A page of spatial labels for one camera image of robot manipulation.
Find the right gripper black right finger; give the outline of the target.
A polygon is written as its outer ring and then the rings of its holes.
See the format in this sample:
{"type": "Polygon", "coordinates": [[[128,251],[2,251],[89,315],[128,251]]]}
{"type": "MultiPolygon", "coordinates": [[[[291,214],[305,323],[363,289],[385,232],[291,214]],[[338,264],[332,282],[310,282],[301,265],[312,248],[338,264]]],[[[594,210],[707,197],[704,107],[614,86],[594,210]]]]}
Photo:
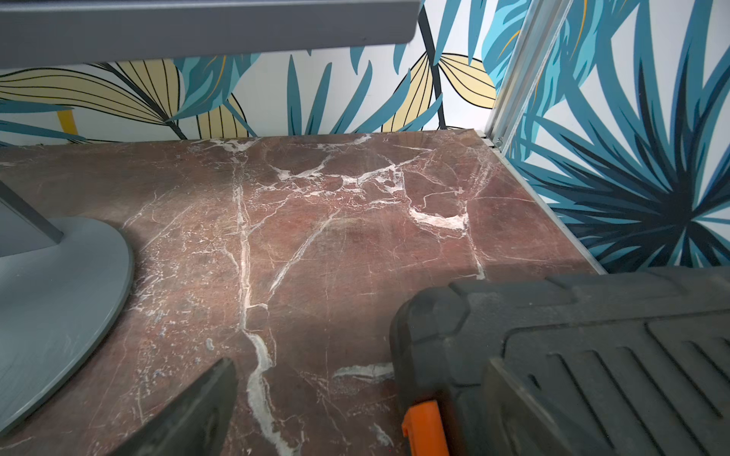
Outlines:
{"type": "Polygon", "coordinates": [[[484,371],[484,435],[494,455],[612,455],[610,446],[522,382],[502,359],[484,371]]]}

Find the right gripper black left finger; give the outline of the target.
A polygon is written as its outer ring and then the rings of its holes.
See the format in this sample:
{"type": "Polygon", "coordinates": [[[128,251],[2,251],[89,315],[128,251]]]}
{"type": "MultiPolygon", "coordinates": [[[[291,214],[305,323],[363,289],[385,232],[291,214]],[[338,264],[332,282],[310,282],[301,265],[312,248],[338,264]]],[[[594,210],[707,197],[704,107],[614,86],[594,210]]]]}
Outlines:
{"type": "Polygon", "coordinates": [[[218,360],[112,453],[219,455],[235,408],[237,387],[233,360],[218,360]]]}

